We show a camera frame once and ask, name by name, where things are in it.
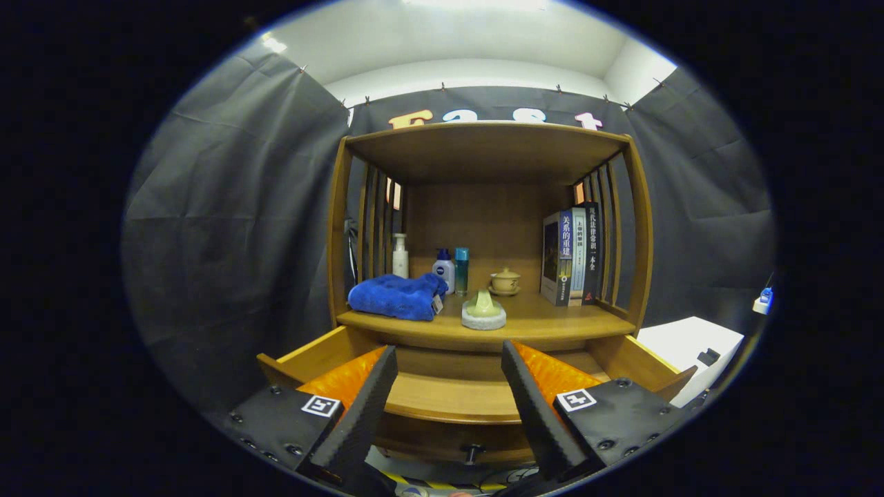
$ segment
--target black curtain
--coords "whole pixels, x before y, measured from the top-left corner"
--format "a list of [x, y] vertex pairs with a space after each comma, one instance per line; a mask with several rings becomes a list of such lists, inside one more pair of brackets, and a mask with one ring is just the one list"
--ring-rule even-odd
[[[513, 120], [519, 108], [545, 122], [581, 126], [589, 112], [602, 131], [629, 134], [644, 164], [652, 203], [654, 267], [645, 326], [698, 316], [741, 333], [758, 329], [752, 301], [773, 271], [774, 218], [761, 164], [727, 111], [676, 69], [630, 110], [590, 96], [541, 88], [446, 88], [392, 96], [354, 107], [350, 134], [391, 129], [389, 120], [424, 109], [426, 124], [469, 109], [481, 120]], [[621, 198], [621, 293], [626, 305], [635, 272], [631, 193], [622, 161], [612, 164]], [[347, 206], [358, 218], [364, 172], [355, 164]]]
[[156, 364], [202, 412], [266, 384], [331, 329], [325, 232], [347, 111], [264, 47], [198, 81], [144, 151], [123, 219], [129, 303]]
[[626, 112], [651, 190], [654, 271], [646, 325], [698, 316], [759, 329], [752, 302], [774, 270], [776, 226], [761, 163], [687, 71]]

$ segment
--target orange letter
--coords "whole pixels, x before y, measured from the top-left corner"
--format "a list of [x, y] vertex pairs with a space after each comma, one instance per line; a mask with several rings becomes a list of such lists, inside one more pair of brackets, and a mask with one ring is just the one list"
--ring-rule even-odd
[[423, 122], [427, 119], [433, 119], [433, 113], [427, 109], [418, 112], [412, 112], [404, 116], [390, 119], [387, 121], [392, 124], [393, 129], [409, 126], [423, 126]]

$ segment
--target lotion bottle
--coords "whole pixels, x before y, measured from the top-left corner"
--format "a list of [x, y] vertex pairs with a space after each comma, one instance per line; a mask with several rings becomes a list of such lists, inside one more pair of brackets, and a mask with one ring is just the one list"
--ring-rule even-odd
[[405, 234], [394, 233], [396, 246], [392, 250], [392, 273], [401, 278], [408, 278], [408, 252], [405, 250]]
[[446, 295], [454, 293], [454, 263], [451, 262], [451, 254], [447, 248], [440, 248], [436, 263], [433, 264], [433, 273], [442, 277], [448, 285]]

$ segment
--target folded towel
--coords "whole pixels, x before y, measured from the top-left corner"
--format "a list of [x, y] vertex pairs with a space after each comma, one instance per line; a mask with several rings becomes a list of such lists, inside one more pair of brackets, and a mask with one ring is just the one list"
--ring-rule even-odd
[[366, 279], [350, 290], [347, 300], [354, 310], [411, 321], [432, 321], [433, 296], [445, 299], [448, 284], [428, 272], [416, 279], [385, 274]]

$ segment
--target book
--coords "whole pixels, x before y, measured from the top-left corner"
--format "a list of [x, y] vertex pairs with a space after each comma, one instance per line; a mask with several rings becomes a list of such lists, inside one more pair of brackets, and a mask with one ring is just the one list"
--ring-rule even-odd
[[578, 205], [571, 208], [574, 219], [574, 236], [571, 237], [573, 254], [573, 271], [568, 307], [583, 305], [583, 285], [586, 280], [586, 207]]
[[602, 217], [598, 202], [585, 202], [586, 265], [583, 277], [583, 305], [595, 303], [601, 293], [605, 254], [602, 250]]
[[557, 306], [567, 306], [570, 300], [574, 259], [573, 224], [571, 210], [562, 210], [544, 219], [540, 294]]

